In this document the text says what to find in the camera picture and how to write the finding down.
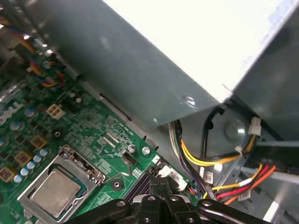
red wire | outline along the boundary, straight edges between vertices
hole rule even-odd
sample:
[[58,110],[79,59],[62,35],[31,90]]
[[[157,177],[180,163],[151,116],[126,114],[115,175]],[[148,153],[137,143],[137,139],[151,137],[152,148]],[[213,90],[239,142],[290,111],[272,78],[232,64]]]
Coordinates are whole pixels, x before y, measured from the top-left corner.
[[267,164],[267,165],[264,167],[264,169],[260,172],[260,174],[259,174],[258,176],[259,176],[259,177],[260,177],[260,176],[263,176],[263,175],[267,172],[268,168],[269,168],[269,165]]
[[238,193],[244,192],[248,188],[249,188],[249,186],[245,186],[245,187],[242,187],[242,188],[237,189],[237,190],[233,190],[233,191],[230,191],[230,192],[226,192],[226,193],[220,194],[220,195],[217,196],[217,199],[219,199],[221,197],[227,197],[227,196],[230,196],[230,195],[234,195],[234,194],[238,194]]
[[[263,175],[267,172],[268,168],[269,168],[269,165],[267,164],[267,165],[262,169],[262,171],[260,172],[260,174],[258,175],[258,177],[263,176]],[[240,189],[237,189],[237,190],[233,190],[233,191],[230,191],[230,192],[226,192],[226,193],[220,194],[220,195],[217,196],[217,199],[222,198],[222,197],[227,197],[227,196],[230,196],[230,195],[234,195],[234,194],[238,194],[238,193],[241,193],[241,192],[244,192],[244,191],[246,191],[248,188],[249,188],[249,186],[245,186],[245,187],[240,188]]]
[[194,192],[194,190],[192,190],[192,189],[189,189],[189,191],[191,192],[191,194],[195,195],[195,192]]

gray metal panel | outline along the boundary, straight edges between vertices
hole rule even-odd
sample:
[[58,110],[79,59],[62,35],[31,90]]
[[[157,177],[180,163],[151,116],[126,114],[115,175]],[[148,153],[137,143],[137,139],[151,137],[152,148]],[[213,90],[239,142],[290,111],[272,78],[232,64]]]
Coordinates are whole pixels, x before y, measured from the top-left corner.
[[285,140],[299,139],[299,10],[236,90]]
[[47,43],[138,124],[165,124],[218,103],[100,0],[26,0],[23,8]]

metal screw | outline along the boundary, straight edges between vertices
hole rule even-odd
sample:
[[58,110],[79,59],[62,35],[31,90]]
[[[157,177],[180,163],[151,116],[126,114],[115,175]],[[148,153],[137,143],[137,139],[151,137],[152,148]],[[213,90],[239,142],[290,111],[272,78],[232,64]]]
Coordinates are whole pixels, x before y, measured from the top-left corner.
[[130,153],[134,153],[135,150],[136,150],[136,146],[135,146],[135,145],[129,145],[129,146],[128,146],[128,151],[129,151]]
[[63,153],[63,154],[62,154],[62,158],[65,159],[65,160],[67,160],[67,159],[69,159],[69,155],[66,154],[66,153]]
[[206,207],[208,207],[208,206],[211,206],[211,205],[212,205],[212,203],[210,203],[210,202],[207,202],[207,201],[203,201],[203,202],[202,202],[202,204],[203,204],[204,206],[206,206]]
[[61,133],[60,132],[55,132],[54,135],[55,135],[55,137],[59,137],[61,135]]
[[192,97],[187,95],[183,95],[184,103],[187,104],[189,107],[195,108],[195,100]]
[[46,69],[48,69],[48,68],[51,67],[50,62],[48,62],[48,61],[44,61],[44,62],[43,62],[43,66],[44,66]]
[[119,201],[116,203],[117,206],[121,207],[124,206],[126,203],[124,201]]
[[171,198],[170,198],[170,200],[172,200],[172,201],[177,201],[178,200],[178,197],[177,196],[172,196]]
[[92,183],[94,183],[94,184],[97,184],[97,182],[98,182],[98,180],[95,179],[95,177],[92,177],[90,181],[91,181]]
[[149,148],[149,147],[144,147],[144,148],[142,149],[142,153],[143,153],[143,155],[148,155],[148,154],[150,154],[150,148]]
[[194,221],[193,218],[188,218],[188,219],[187,219],[187,222],[188,222],[188,223],[195,223],[195,221]]
[[149,197],[148,197],[148,200],[149,200],[149,201],[154,201],[155,199],[156,199],[156,198],[155,198],[154,196],[149,196]]

white label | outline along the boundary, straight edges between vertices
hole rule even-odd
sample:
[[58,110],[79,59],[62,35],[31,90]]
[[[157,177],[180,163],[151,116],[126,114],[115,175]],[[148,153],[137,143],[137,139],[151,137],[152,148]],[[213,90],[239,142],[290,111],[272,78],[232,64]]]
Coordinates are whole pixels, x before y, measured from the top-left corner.
[[11,116],[16,113],[19,109],[23,107],[23,104],[19,104],[17,102],[13,103],[13,106],[10,106],[6,111],[3,111],[3,115],[0,116],[0,126],[5,124],[6,120],[8,118],[11,118]]
[[156,164],[156,163],[159,161],[159,159],[160,159],[160,156],[156,155],[156,156],[153,158],[152,162],[153,162],[154,164]]
[[204,174],[205,174],[205,168],[204,167],[200,167],[199,168],[199,175],[201,178],[204,178]]
[[214,174],[212,172],[206,171],[203,179],[206,183],[213,184],[213,176]]
[[251,190],[248,190],[248,191],[244,192],[243,194],[239,195],[238,201],[241,202],[241,201],[245,201],[247,199],[250,199],[250,194],[251,194]]
[[186,188],[187,186],[187,182],[184,181],[183,177],[177,173],[177,171],[175,171],[174,169],[171,169],[171,172],[169,174],[169,176],[178,183],[178,190],[182,191]]

orange wire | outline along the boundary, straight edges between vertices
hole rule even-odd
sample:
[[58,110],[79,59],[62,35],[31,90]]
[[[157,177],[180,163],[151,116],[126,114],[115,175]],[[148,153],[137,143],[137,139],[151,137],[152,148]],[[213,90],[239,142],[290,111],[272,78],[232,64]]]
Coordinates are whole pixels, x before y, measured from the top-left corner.
[[[270,176],[274,170],[276,169],[276,166],[273,166],[264,176],[262,176],[260,179],[257,180],[257,182],[255,182],[250,189],[255,188],[258,184],[260,184],[262,181],[264,181],[268,176]],[[228,205],[231,204],[235,199],[237,199],[239,196],[235,196],[232,197],[231,199],[229,199],[227,202],[225,202],[224,204]]]

